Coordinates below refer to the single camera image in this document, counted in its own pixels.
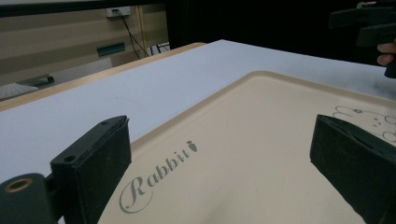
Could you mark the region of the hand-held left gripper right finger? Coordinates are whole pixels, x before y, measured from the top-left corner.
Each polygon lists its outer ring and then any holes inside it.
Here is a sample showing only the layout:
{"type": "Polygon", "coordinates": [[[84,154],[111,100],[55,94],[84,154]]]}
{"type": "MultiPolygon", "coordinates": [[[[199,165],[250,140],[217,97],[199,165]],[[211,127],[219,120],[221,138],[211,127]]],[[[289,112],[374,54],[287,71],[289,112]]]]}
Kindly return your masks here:
{"type": "Polygon", "coordinates": [[[366,224],[396,224],[396,147],[318,115],[310,160],[366,224]]]}

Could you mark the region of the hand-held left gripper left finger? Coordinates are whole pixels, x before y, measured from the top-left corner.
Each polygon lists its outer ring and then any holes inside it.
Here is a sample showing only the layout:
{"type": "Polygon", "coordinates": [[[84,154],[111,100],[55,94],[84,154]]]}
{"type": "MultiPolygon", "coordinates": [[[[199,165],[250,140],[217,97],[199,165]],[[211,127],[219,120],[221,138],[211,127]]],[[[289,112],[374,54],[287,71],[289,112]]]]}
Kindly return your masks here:
{"type": "Polygon", "coordinates": [[[128,121],[99,122],[50,162],[67,224],[97,224],[132,160],[128,121]]]}

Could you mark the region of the black curtain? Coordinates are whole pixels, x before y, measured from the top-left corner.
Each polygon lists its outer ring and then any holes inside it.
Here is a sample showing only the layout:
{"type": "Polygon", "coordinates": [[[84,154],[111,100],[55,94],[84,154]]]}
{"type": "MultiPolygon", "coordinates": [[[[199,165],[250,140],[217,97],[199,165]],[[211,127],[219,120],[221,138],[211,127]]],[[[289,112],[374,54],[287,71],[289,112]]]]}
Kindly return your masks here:
{"type": "Polygon", "coordinates": [[[379,65],[376,47],[356,46],[351,27],[328,27],[332,12],[364,0],[165,0],[173,48],[230,40],[328,59],[379,65]]]}

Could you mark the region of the beige printed plastic tray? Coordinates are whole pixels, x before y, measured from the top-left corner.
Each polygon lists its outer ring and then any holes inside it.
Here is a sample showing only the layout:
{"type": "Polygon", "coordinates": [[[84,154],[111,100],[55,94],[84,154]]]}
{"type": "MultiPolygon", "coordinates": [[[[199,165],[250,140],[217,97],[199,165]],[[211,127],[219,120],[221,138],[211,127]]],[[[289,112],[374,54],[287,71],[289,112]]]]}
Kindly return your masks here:
{"type": "Polygon", "coordinates": [[[363,224],[309,159],[317,115],[396,146],[396,101],[256,71],[134,140],[98,224],[363,224]]]}

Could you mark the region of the white keyboard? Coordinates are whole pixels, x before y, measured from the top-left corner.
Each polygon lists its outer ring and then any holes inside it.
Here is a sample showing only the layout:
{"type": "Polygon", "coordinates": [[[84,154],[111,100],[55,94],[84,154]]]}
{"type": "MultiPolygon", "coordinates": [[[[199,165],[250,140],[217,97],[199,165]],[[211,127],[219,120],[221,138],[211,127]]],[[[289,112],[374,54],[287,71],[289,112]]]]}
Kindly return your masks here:
{"type": "Polygon", "coordinates": [[[34,91],[38,91],[38,88],[18,83],[3,85],[0,86],[0,101],[11,99],[34,91]]]}

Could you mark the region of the beige wooden cabinet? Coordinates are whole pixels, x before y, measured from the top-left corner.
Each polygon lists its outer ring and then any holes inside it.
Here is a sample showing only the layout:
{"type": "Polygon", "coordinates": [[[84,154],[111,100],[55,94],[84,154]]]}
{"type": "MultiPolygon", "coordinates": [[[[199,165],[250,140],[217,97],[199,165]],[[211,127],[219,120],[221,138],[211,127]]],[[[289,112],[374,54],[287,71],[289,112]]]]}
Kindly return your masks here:
{"type": "Polygon", "coordinates": [[[0,18],[0,86],[105,58],[132,62],[167,41],[163,4],[132,6],[124,18],[103,9],[0,18]]]}

